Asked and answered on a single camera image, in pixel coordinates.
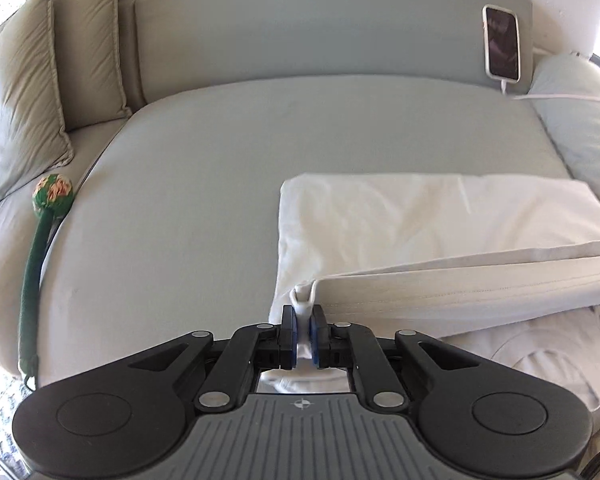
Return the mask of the cream t-shirt with script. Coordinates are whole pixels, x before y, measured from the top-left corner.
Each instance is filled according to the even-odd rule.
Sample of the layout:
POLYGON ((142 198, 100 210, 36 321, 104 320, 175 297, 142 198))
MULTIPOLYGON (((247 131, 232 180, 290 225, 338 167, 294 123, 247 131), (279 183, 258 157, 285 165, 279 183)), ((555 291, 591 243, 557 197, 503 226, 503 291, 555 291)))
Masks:
POLYGON ((576 180, 302 174, 278 208, 270 318, 417 330, 600 411, 600 202, 576 180))

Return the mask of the green massage hammer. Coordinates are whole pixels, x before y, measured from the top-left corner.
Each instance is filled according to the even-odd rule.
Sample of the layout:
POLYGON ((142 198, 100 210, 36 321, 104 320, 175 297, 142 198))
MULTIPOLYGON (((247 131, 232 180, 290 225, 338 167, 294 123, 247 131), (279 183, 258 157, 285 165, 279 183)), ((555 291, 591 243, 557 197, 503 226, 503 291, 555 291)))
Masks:
POLYGON ((36 224, 30 252, 24 267, 18 323, 18 370, 24 388, 38 388, 38 316, 40 286, 52 227, 64 220, 74 201, 72 182, 62 174, 42 177, 32 194, 36 224))

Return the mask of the beige throw pillow front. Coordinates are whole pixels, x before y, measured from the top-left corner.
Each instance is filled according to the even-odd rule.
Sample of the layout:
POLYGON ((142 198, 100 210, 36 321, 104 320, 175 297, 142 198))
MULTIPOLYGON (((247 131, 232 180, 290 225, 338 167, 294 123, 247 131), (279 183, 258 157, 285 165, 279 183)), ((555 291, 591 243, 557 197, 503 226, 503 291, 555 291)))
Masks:
POLYGON ((27 0, 0 32, 0 201, 72 160, 53 0, 27 0))

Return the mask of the beige throw pillow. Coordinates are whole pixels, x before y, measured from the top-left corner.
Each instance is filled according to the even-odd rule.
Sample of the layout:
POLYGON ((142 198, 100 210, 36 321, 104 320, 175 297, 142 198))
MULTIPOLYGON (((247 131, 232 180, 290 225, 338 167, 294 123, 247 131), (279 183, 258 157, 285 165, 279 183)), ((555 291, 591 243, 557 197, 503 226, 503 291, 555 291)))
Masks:
POLYGON ((55 54, 66 128, 127 118, 119 0, 53 0, 55 54))
POLYGON ((27 0, 0 32, 0 201, 72 160, 53 0, 27 0))

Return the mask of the grey sofa back cushion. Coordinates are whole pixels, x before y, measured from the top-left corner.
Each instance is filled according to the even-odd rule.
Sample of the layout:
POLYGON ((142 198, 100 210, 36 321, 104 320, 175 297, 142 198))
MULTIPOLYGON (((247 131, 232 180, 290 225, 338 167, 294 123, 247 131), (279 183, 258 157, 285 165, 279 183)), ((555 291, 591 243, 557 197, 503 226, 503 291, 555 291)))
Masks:
POLYGON ((123 0, 129 104, 238 81, 334 75, 427 77, 492 87, 482 11, 518 18, 521 76, 533 73, 531 0, 123 0))

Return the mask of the grey pillow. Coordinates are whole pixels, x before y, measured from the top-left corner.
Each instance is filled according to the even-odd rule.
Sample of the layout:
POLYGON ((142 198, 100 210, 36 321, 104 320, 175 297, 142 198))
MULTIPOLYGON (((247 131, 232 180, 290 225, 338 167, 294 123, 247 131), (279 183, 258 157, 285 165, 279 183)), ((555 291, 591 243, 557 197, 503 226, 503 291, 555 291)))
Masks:
POLYGON ((600 200, 600 67, 583 56, 546 56, 529 96, 570 174, 600 200))

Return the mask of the white smartphone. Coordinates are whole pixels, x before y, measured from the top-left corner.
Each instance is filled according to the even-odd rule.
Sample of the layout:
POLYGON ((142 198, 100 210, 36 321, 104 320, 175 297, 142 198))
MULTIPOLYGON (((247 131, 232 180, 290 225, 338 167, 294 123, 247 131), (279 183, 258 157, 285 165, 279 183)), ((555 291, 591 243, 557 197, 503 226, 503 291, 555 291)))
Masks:
POLYGON ((520 39, 516 14, 501 6, 482 8, 484 62, 486 74, 494 80, 520 81, 520 39))

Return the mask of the beige throw pillow rear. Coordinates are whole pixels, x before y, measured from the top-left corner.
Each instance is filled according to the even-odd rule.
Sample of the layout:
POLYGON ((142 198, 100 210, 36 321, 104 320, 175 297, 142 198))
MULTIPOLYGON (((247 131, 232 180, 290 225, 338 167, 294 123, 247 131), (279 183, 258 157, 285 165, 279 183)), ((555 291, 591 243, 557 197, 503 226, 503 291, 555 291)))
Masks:
POLYGON ((119 0, 53 0, 55 54, 66 128, 127 118, 119 0))

